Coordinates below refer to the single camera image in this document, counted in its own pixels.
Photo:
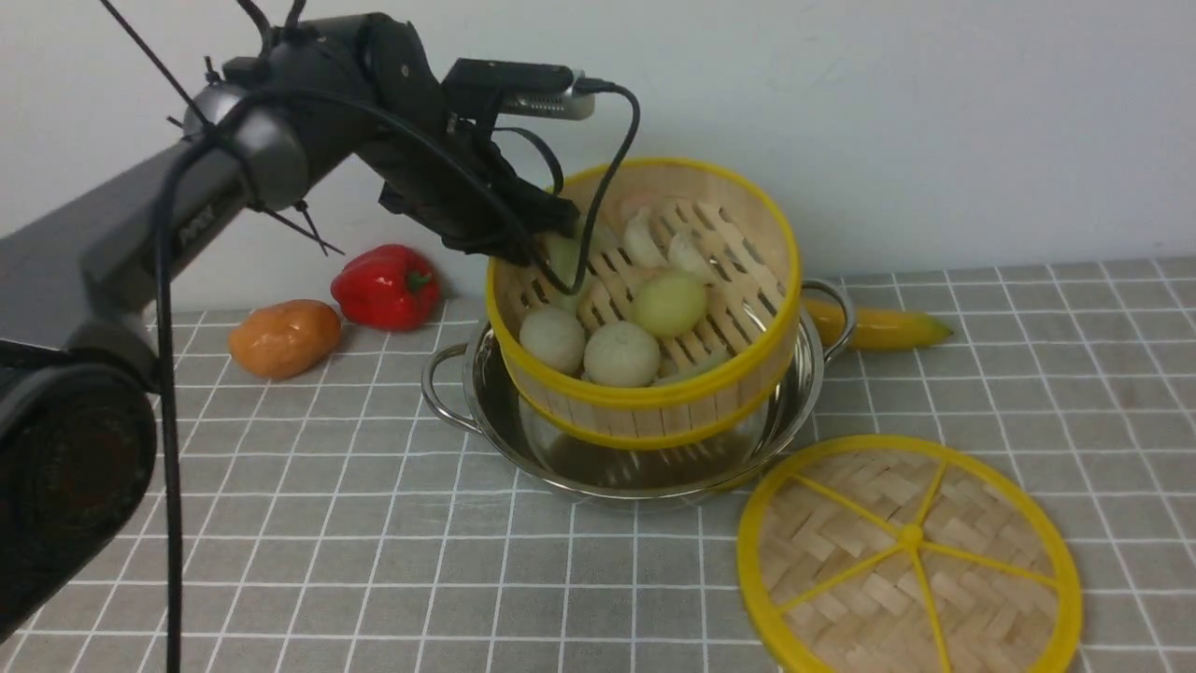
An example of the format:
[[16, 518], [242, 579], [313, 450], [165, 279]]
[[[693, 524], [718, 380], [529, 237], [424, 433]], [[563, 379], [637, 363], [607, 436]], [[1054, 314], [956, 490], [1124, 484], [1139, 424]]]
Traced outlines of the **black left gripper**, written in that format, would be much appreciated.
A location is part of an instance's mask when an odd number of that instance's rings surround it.
[[517, 175], [470, 123], [432, 137], [410, 124], [377, 124], [377, 202], [431, 230], [445, 247], [532, 265], [545, 234], [570, 235], [576, 204]]

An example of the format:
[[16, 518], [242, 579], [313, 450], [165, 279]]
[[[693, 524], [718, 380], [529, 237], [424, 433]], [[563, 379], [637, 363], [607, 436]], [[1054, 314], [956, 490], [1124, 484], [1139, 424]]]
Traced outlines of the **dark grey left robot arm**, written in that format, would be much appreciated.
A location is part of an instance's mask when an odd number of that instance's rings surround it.
[[521, 179], [448, 106], [410, 22], [348, 14], [264, 29], [222, 65], [183, 136], [4, 237], [4, 637], [138, 510], [159, 451], [167, 356], [144, 310], [245, 209], [298, 204], [349, 157], [383, 204], [445, 247], [541, 259], [579, 209]]

